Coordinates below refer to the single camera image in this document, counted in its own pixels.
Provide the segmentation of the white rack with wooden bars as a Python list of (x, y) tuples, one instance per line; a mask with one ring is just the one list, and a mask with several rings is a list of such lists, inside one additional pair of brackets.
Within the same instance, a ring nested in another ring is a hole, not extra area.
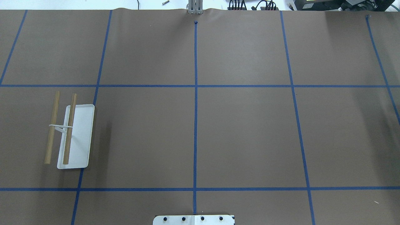
[(66, 107), (64, 123), (56, 124), (60, 100), (60, 91), (55, 92), (51, 123), (46, 144), (44, 164), (51, 163), (55, 132), (61, 133), (57, 159), (58, 169), (82, 169), (89, 164), (92, 133), (94, 127), (95, 105), (77, 104), (77, 94)]

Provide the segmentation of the white pedestal column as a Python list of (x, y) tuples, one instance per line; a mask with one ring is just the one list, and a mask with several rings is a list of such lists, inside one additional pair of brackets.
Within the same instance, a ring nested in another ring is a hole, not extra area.
[(233, 215), (159, 215), (153, 225), (234, 225)]

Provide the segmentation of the aluminium frame post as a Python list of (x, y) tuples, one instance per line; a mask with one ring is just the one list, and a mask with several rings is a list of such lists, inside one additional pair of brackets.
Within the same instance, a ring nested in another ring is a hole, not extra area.
[(189, 0), (187, 4), (188, 14), (203, 14), (203, 0)]

